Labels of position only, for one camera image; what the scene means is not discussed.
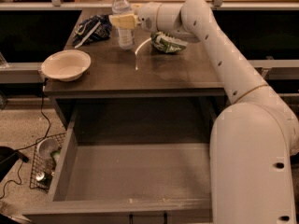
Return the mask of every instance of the white robotic arm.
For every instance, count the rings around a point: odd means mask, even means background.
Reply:
[[[290,149],[298,140],[297,117],[221,30],[204,0],[148,3],[138,18],[144,30],[200,40],[232,104],[211,134],[213,223],[296,223]]]

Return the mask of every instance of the concrete floor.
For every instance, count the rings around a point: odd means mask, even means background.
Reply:
[[[48,122],[41,115],[40,107],[41,98],[8,99],[5,109],[0,110],[0,146],[14,149],[27,147],[37,138],[43,137],[48,128]],[[47,99],[43,112],[50,119],[49,135],[65,133],[62,123]],[[9,183],[5,188],[5,197],[0,200],[0,214],[17,218],[24,218],[21,214],[23,209],[32,205],[40,205],[46,201],[47,197],[45,192],[29,188],[34,147],[21,152],[29,158],[20,170],[22,184],[18,186]],[[17,173],[20,165],[21,160],[18,160],[0,183],[0,196],[3,195],[3,186],[8,180],[13,179],[19,182]]]

